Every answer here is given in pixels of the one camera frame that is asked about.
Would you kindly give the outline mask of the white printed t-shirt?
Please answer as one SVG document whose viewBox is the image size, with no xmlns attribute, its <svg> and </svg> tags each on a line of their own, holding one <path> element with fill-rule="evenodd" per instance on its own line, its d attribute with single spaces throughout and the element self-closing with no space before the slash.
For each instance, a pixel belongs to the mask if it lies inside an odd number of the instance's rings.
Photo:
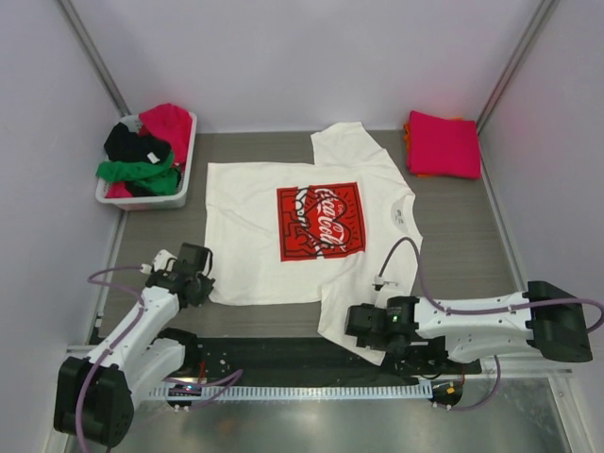
<svg viewBox="0 0 604 453">
<path fill-rule="evenodd" d="M 319 302 L 319 334 L 348 350 L 351 306 L 383 275 L 409 294 L 423 241 L 415 195 L 359 123 L 311 136 L 312 163 L 212 163 L 205 245 L 211 300 L 230 306 Z"/>
</svg>

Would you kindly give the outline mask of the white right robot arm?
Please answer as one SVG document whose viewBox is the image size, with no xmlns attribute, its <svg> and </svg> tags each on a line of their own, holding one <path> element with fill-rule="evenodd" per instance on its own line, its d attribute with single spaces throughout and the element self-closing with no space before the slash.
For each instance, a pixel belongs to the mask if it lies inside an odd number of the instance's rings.
<svg viewBox="0 0 604 453">
<path fill-rule="evenodd" d="M 524 292 L 485 299 L 430 300 L 384 285 L 373 304 L 349 308 L 345 333 L 363 352 L 406 359 L 417 345 L 436 373 L 490 356 L 538 351 L 550 361 L 593 358 L 586 301 L 545 281 Z"/>
</svg>

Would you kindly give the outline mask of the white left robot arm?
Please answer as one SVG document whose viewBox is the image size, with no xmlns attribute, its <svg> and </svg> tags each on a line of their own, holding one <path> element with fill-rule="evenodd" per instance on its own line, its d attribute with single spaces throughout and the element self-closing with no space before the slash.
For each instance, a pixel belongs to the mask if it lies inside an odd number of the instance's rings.
<svg viewBox="0 0 604 453">
<path fill-rule="evenodd" d="M 68 357 L 59 368 L 55 430 L 76 437 L 81 451 L 91 443 L 112 449 L 127 435 L 135 410 L 160 381 L 193 375 L 201 363 L 195 334 L 168 327 L 189 307 L 209 299 L 213 253 L 183 243 L 177 255 L 160 251 L 136 302 L 118 326 L 83 357 Z"/>
</svg>

